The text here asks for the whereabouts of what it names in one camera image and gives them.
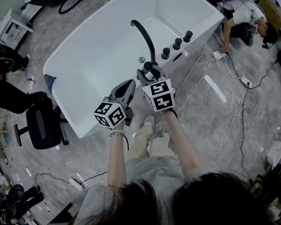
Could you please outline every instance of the gray marble floor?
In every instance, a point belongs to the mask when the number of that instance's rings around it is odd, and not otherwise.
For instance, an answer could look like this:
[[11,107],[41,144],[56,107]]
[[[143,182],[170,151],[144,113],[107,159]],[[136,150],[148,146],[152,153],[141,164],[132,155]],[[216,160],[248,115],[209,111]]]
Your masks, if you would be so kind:
[[[10,76],[8,81],[23,91],[47,91],[42,72],[45,61],[81,22],[103,5],[102,0],[85,0],[65,15],[58,14],[58,7],[46,7],[33,22],[34,33],[25,38],[19,50],[19,53],[23,56],[27,53],[31,54],[29,65],[31,68],[28,68],[30,74],[37,72],[39,69],[39,72],[35,75],[36,84],[30,90],[25,83],[25,73]],[[247,47],[241,41],[233,39],[229,48],[239,76],[246,76],[253,82],[254,86],[259,83],[261,77],[276,59],[277,51],[275,47],[271,50],[265,50],[261,45],[262,42],[259,37],[254,38],[253,47]],[[169,75],[175,88],[184,80],[186,74],[202,53],[202,49],[203,47]],[[218,49],[219,46],[214,37],[211,37],[206,43],[203,56],[179,90],[177,108],[182,106],[186,96],[193,91],[195,84],[212,59],[212,52]],[[37,68],[36,61],[39,61],[39,68]],[[228,58],[227,67],[236,78],[231,61]],[[225,86],[232,89],[233,80],[227,72],[223,59],[212,62],[206,75],[219,88]],[[245,93],[246,89],[241,85],[239,86],[242,92]],[[228,90],[223,90],[223,93],[226,97],[229,96]],[[249,94],[255,98],[256,109],[251,110],[248,107],[244,109],[244,117],[249,126],[245,123],[246,137],[243,151],[244,167],[250,177],[254,179],[257,174],[264,173],[263,163],[266,159],[266,153],[274,141],[281,141],[280,65],[276,64],[268,76],[263,79],[262,84],[258,88],[250,90]],[[235,88],[233,97],[236,101],[237,95],[238,90]],[[132,142],[132,134],[142,125],[145,116],[150,113],[155,116],[156,121],[161,118],[161,114],[156,114],[149,108],[139,89],[136,91],[131,105],[135,112],[135,117],[131,127],[127,128],[129,142]],[[245,105],[254,108],[254,101],[251,96],[247,97]],[[223,140],[226,120],[233,114],[233,111],[233,99],[230,98],[228,101],[222,102],[214,89],[203,78],[178,116],[187,135],[198,148],[205,166],[219,166],[224,170],[233,170],[246,179],[246,174],[241,168],[241,142],[227,146]],[[20,128],[26,125],[25,114],[9,115],[6,121],[8,128],[15,123],[19,124]],[[15,144],[12,136],[5,139],[7,148],[4,149],[4,152],[9,159],[11,168],[4,168],[4,171],[13,183],[22,183],[24,188],[28,189],[35,185],[35,175],[37,173],[51,173],[53,176],[68,180],[70,177],[76,176],[76,173],[90,174],[107,169],[110,142],[107,130],[98,128],[98,132],[83,139],[79,139],[68,124],[63,125],[63,130],[70,144],[69,146],[60,145],[59,150],[56,148],[35,150],[28,134],[22,136],[22,147]],[[234,139],[236,132],[237,118],[231,125],[230,140]],[[241,139],[241,137],[242,129],[240,127],[237,140]],[[105,177],[103,175],[95,178],[93,181],[89,181],[88,184]],[[85,196],[85,192],[79,192],[73,186],[60,180],[54,180],[47,175],[37,176],[37,182],[46,197],[47,206],[54,215],[57,215],[69,202],[74,203],[73,212],[76,212]],[[33,207],[31,213],[41,224],[47,224],[53,219],[53,216],[47,211],[44,203],[40,203],[39,206],[40,208],[38,206]]]

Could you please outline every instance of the dark hair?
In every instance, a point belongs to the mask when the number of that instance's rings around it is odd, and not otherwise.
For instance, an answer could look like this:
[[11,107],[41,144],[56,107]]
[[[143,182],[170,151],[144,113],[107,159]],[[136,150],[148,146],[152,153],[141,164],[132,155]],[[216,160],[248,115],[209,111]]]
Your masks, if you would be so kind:
[[278,40],[278,32],[276,28],[270,24],[269,22],[266,23],[267,30],[266,30],[266,36],[263,39],[263,43],[275,43]]
[[175,225],[271,223],[248,186],[228,173],[208,173],[183,185],[176,191],[172,206]]
[[96,217],[90,217],[89,225],[159,225],[158,204],[152,186],[140,180],[114,191],[109,209]]

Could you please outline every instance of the freestanding bathtub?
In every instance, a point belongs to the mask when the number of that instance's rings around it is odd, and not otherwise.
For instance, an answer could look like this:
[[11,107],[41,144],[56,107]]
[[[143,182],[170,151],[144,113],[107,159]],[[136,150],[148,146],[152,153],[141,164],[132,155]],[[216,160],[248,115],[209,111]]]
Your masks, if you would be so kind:
[[[44,74],[57,77],[52,94],[64,116],[80,137],[91,134],[97,123],[93,111],[121,82],[134,79],[150,61],[148,46],[131,20],[138,20],[150,35],[156,62],[167,73],[203,45],[223,19],[205,0],[112,0],[77,27],[54,51],[44,66]],[[179,50],[172,45],[191,30],[189,43]],[[170,57],[161,58],[163,48]]]

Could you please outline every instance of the hand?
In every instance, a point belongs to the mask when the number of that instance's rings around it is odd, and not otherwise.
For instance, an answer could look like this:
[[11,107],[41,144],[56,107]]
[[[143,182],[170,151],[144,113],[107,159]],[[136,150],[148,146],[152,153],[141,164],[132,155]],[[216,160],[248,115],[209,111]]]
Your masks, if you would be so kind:
[[220,52],[225,53],[228,50],[228,48],[229,48],[229,44],[224,44]]

